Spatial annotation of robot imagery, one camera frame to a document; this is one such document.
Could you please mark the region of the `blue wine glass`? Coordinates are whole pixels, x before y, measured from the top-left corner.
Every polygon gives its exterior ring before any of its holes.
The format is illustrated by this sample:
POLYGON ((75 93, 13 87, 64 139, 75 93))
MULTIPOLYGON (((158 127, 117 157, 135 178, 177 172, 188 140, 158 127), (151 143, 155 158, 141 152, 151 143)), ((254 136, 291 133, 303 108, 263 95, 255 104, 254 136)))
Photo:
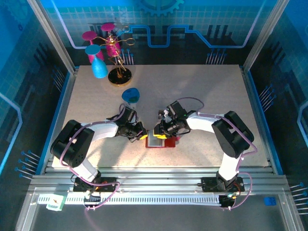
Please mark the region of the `blue wine glass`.
POLYGON ((89 45, 85 49, 85 53, 92 58, 91 67, 93 74, 96 78, 105 78, 108 75, 108 69, 105 62, 98 57, 101 52, 101 47, 99 45, 93 44, 89 45))

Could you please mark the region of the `aluminium front frame beam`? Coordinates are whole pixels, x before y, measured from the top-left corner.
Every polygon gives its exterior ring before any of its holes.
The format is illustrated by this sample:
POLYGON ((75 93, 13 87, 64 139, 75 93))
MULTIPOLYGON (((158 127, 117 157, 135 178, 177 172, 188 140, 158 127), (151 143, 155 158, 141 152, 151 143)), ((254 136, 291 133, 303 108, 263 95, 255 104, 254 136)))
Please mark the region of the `aluminium front frame beam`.
MULTIPOLYGON (((197 186, 202 177, 214 177, 217 167, 102 167, 104 177, 116 177, 119 193, 131 194, 201 194, 197 186)), ((65 168, 46 168, 45 174, 33 176, 29 191, 36 193, 66 193, 72 191, 72 174, 65 168)), ((289 192, 287 178, 274 174, 270 167, 243 167, 246 192, 252 195, 289 192)))

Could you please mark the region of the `small black circuit board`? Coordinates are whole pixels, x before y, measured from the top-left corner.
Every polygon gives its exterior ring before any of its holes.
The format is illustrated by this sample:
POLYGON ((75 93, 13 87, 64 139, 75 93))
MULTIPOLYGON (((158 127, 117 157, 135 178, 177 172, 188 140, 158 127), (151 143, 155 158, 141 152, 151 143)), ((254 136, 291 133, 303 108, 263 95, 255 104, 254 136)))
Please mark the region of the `small black circuit board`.
POLYGON ((92 195, 92 191, 87 190, 84 195, 83 205, 87 210, 93 209, 101 203, 101 197, 92 195))
POLYGON ((219 195, 218 200, 221 208, 231 208, 235 205, 236 198, 240 195, 239 192, 229 193, 228 195, 219 195))

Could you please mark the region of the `red leather card holder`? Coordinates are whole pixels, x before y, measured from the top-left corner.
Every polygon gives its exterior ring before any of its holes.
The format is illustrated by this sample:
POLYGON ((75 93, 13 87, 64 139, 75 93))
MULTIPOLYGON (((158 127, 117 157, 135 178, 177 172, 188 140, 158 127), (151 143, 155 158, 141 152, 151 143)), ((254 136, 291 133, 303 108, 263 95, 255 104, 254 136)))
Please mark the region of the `red leather card holder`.
POLYGON ((148 131, 146 138, 146 148, 174 148, 176 147, 177 137, 167 138, 165 135, 156 135, 153 130, 148 131))

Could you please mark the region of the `blue and white small container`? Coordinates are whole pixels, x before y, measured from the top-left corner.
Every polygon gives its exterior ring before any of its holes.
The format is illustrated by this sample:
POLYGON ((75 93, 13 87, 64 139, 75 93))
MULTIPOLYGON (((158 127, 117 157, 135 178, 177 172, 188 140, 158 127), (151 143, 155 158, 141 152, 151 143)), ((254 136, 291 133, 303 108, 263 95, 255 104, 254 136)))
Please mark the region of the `blue and white small container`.
POLYGON ((122 99, 130 108, 135 109, 140 99, 140 92, 137 88, 129 88, 122 93, 122 99))

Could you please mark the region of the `aluminium frame post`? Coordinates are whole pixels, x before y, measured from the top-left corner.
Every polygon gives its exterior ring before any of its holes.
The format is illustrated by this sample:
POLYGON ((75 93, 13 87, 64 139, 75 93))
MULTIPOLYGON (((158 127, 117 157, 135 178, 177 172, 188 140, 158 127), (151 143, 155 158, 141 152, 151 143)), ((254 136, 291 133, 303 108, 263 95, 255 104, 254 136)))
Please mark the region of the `aluminium frame post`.
POLYGON ((253 66, 255 60, 260 54, 262 48, 264 47, 269 36, 272 34, 278 20, 280 19, 282 13, 284 12, 286 6, 290 0, 277 0, 274 5, 270 15, 268 16, 262 30, 259 33, 259 36, 256 39, 244 65, 243 72, 247 73, 253 66))
POLYGON ((39 0, 26 0, 30 5, 32 11, 34 12, 36 18, 40 22, 41 26, 43 27, 46 35, 48 36, 50 42, 54 46, 57 54, 61 58, 62 62, 64 63, 66 69, 70 74, 75 73, 75 66, 70 58, 63 42, 60 39, 56 29, 54 28, 53 24, 51 23, 43 5, 40 3, 39 0))

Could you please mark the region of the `aluminium side rail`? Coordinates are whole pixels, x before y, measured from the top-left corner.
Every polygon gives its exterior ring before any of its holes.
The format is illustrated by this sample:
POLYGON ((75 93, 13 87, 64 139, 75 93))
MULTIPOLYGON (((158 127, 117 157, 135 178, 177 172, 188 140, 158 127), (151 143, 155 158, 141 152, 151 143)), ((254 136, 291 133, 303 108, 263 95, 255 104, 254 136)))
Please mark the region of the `aluminium side rail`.
POLYGON ((57 103, 54 116, 52 118, 51 126, 43 147, 42 155, 41 155, 41 167, 37 168, 37 175, 41 175, 45 173, 45 169, 48 165, 49 158, 51 156, 50 148, 55 140, 55 138, 58 136, 60 131, 62 130, 66 112, 68 109, 69 101, 71 98, 71 94, 73 91, 74 83, 78 74, 79 67, 76 68, 75 72, 73 74, 68 73, 67 77, 64 81, 64 86, 62 88, 62 91, 60 93, 59 101, 57 103))
POLYGON ((250 72, 245 71, 242 71, 242 76, 253 113, 253 124, 248 125, 248 127, 255 137, 253 144, 257 147, 257 153, 244 157, 241 162, 241 169, 245 167, 270 167, 274 174, 280 174, 280 162, 277 159, 276 148, 253 78, 250 72))

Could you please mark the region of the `pink wine glass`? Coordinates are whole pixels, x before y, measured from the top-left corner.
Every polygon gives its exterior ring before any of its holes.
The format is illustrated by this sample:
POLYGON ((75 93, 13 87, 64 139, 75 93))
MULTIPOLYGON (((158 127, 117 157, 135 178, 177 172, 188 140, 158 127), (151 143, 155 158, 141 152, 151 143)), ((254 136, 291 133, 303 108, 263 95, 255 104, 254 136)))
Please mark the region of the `pink wine glass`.
POLYGON ((115 25, 113 23, 105 23, 101 26, 101 30, 107 32, 107 37, 103 40, 109 57, 118 57, 121 52, 119 41, 117 37, 112 34, 114 28, 115 25))
MULTIPOLYGON (((84 32, 84 33, 82 34, 81 37, 82 37, 82 39, 83 39, 84 41, 88 41, 88 42, 90 43, 90 45, 93 45, 93 44, 94 44, 93 41, 94 41, 94 39, 97 37, 97 34, 96 34, 96 32, 94 32, 94 31, 86 31, 86 32, 84 32)), ((104 56, 103 56, 102 51, 100 51, 96 56, 97 56, 99 59, 104 60, 104 56)), ((88 55, 88 58, 89 58, 90 63, 92 63, 93 60, 94 60, 94 56, 93 56, 93 55, 88 55)))

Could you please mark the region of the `green white tag box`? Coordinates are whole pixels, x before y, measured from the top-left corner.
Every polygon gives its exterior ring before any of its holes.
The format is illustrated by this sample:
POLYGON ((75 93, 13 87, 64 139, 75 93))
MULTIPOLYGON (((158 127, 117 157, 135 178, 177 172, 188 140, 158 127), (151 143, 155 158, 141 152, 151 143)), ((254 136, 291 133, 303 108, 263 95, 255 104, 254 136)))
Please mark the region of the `green white tag box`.
POLYGON ((51 211, 62 211, 66 201, 66 196, 52 194, 46 208, 51 211))

